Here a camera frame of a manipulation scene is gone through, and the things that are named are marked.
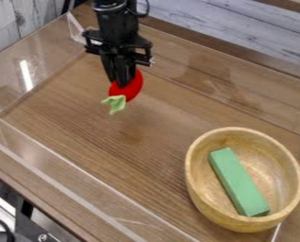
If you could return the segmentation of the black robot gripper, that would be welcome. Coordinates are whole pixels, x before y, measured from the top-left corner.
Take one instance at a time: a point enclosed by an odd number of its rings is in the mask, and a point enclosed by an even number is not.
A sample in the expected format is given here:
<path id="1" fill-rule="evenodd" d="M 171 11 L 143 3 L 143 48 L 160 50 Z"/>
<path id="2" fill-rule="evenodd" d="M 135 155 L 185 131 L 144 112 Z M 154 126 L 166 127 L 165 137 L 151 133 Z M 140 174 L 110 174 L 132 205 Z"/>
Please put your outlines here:
<path id="1" fill-rule="evenodd" d="M 134 79 L 135 64 L 152 66 L 154 60 L 150 52 L 152 44 L 139 34 L 118 44 L 106 42 L 100 36 L 100 31 L 95 29 L 86 29 L 82 36 L 86 40 L 86 52 L 100 56 L 110 82 L 119 83 L 118 55 L 124 56 L 122 59 L 122 87 L 126 87 Z"/>

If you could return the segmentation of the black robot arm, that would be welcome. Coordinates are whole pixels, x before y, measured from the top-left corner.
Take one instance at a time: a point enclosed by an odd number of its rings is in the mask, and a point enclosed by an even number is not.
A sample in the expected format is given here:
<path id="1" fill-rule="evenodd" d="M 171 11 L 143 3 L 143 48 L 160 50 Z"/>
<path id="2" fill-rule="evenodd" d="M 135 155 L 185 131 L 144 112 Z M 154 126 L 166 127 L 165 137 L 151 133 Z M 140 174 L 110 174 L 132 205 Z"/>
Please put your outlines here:
<path id="1" fill-rule="evenodd" d="M 124 88 L 135 78 L 138 65 L 151 65 L 150 40 L 139 33 L 139 19 L 143 13 L 136 10 L 136 0 L 92 0 L 98 29 L 84 30 L 84 51 L 98 55 L 110 82 Z"/>

